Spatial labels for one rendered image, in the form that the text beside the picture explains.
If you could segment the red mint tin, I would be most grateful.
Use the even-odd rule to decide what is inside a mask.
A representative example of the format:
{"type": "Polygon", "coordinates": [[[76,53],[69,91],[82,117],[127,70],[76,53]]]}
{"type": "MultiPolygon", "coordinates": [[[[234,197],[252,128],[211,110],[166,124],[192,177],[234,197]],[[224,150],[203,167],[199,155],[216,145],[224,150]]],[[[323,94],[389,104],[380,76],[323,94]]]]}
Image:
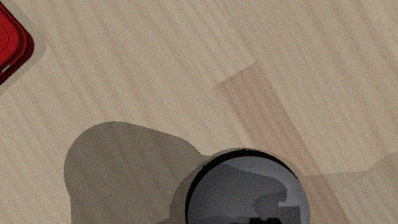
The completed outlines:
{"type": "Polygon", "coordinates": [[[0,85],[32,55],[34,41],[0,1],[0,85]]]}

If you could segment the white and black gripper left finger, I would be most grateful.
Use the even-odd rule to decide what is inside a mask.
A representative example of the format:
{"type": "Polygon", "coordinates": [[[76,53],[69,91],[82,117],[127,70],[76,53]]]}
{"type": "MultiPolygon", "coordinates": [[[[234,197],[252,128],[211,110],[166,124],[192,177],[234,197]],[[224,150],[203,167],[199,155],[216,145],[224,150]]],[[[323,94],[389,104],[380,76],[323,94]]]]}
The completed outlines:
{"type": "Polygon", "coordinates": [[[261,218],[250,218],[249,224],[266,224],[266,222],[261,218]]]}

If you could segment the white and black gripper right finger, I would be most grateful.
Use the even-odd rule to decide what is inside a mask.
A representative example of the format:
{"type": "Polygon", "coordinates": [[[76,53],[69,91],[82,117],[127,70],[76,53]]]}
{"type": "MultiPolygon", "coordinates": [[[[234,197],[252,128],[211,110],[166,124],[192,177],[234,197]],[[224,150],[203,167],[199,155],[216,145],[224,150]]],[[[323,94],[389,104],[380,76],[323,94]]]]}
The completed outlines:
{"type": "Polygon", "coordinates": [[[283,224],[279,218],[267,218],[267,220],[264,220],[266,224],[283,224]]]}

